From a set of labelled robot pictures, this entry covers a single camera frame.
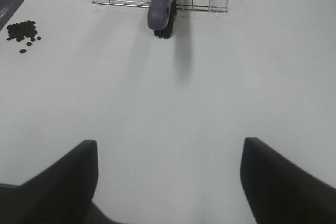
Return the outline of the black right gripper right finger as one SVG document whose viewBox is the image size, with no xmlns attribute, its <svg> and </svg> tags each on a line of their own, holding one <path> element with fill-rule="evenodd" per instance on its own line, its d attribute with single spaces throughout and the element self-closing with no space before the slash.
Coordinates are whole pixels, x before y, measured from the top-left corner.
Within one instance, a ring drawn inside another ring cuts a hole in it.
<svg viewBox="0 0 336 224">
<path fill-rule="evenodd" d="M 240 181 L 257 223 L 335 223 L 335 188 L 256 137 L 244 140 Z"/>
</svg>

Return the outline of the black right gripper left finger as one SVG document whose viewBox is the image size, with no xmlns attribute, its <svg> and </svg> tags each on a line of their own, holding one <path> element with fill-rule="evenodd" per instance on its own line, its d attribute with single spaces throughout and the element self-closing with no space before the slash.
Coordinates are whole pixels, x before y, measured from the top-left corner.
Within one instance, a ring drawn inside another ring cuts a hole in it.
<svg viewBox="0 0 336 224">
<path fill-rule="evenodd" d="M 85 140 L 1 195 L 1 223 L 83 223 L 98 181 L 97 143 Z"/>
</svg>

